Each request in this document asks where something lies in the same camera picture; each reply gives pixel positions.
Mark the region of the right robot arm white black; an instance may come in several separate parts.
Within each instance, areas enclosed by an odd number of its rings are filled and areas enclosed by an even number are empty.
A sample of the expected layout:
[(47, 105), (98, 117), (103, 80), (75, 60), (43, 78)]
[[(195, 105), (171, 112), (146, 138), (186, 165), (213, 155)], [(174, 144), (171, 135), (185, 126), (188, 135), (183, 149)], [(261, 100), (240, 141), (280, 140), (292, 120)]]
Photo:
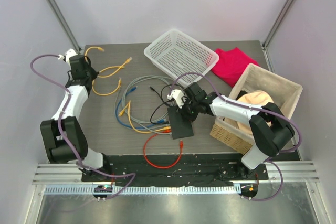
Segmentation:
[(237, 166), (242, 179), (254, 176), (256, 167), (278, 155), (295, 135), (289, 120), (271, 102), (252, 105), (232, 100), (217, 91), (207, 94), (196, 82), (184, 90), (172, 90), (167, 97), (175, 100), (178, 112), (190, 121), (195, 121), (201, 113), (229, 118), (250, 127), (255, 143)]

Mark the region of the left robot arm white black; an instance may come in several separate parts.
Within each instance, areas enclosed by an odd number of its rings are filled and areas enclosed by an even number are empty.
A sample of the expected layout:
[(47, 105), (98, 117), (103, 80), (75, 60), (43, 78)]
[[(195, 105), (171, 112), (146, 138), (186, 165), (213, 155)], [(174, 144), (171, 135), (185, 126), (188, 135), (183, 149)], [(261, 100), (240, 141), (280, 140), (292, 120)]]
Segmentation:
[(91, 66), (89, 59), (72, 49), (59, 58), (70, 66), (70, 70), (67, 83), (60, 86), (65, 90), (65, 96), (59, 109), (50, 120), (40, 124), (47, 157), (52, 164), (82, 162), (80, 167), (83, 173), (105, 182), (112, 174), (108, 159), (103, 153), (88, 147), (78, 122), (98, 72)]

